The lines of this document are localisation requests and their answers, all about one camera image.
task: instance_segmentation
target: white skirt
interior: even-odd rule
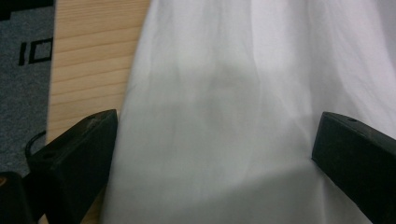
[[[102,222],[370,223],[310,158],[323,111],[396,137],[395,11],[152,0]]]

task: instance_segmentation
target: wooden floor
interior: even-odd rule
[[[84,117],[120,110],[149,0],[58,0],[47,142]],[[103,192],[82,223],[98,223]]]

